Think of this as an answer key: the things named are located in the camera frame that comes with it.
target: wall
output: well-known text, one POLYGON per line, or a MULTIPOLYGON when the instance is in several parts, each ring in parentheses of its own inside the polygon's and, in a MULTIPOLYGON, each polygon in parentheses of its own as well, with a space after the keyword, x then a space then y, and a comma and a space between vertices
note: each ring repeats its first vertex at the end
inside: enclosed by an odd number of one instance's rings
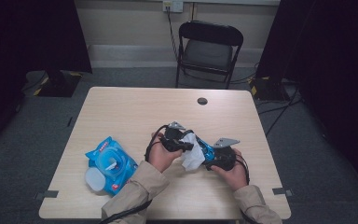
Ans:
MULTIPOLYGON (((172 51, 170 25, 161 2, 76 0, 76 7, 88 45, 172 51)), ((266 44, 276 10, 277 6, 266 5, 184 3, 183 13, 171 14, 172 30, 178 42, 179 26, 191 18, 232 25, 245 37, 239 63, 254 63, 266 44)))

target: khaki jacket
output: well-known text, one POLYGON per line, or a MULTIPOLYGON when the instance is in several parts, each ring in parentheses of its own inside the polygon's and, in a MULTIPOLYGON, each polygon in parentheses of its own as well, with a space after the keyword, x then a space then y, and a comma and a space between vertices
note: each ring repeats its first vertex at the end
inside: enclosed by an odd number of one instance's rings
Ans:
MULTIPOLYGON (((152 200, 169 185, 168 179, 154 166, 142 161, 129 183, 102 208, 102 218, 120 213, 152 200)), ((281 218, 264 202, 257 186, 246 186, 234 192, 238 206, 247 217, 258 223, 282 223, 281 218)), ((146 223, 146 210, 117 219, 112 223, 146 223)))

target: white lid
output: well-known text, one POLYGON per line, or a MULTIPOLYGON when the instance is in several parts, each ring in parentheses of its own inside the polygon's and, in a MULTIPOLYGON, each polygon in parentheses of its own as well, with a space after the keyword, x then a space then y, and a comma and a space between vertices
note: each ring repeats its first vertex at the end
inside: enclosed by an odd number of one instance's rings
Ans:
POLYGON ((85 177, 86 177, 86 182, 93 190, 95 191, 103 190, 106 180, 104 175, 98 170, 98 168, 90 167, 86 171, 85 177))

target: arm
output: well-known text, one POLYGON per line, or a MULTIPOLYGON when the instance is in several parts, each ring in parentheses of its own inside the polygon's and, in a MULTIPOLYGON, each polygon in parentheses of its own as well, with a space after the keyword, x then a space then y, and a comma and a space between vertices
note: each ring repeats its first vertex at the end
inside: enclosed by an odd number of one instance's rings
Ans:
MULTIPOLYGON (((241 153, 237 149, 234 150, 241 157, 241 153)), ((238 162, 230 171, 217 166, 211 168, 226 180, 234 192, 237 204, 247 217, 258 223, 282 223, 278 214, 266 205, 259 187, 248 186, 245 170, 238 162)))
MULTIPOLYGON (((137 207, 159 195, 169 185, 169 181, 162 173, 181 155, 181 150, 169 152, 156 138, 150 151, 149 162, 142 161, 129 183, 103 206, 103 219, 137 207)), ((146 223, 145 213, 146 210, 143 210, 112 223, 146 223)))

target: black chair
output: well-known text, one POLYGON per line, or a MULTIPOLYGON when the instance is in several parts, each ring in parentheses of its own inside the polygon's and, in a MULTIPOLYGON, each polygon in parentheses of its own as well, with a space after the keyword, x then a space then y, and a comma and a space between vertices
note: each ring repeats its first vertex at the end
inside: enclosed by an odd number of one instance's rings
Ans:
POLYGON ((197 70, 225 76, 228 89, 234 66, 240 52, 243 35, 229 25, 205 21, 188 21, 179 28, 179 56, 176 84, 179 85, 180 70, 197 70), (188 39, 184 48, 184 39, 188 39))

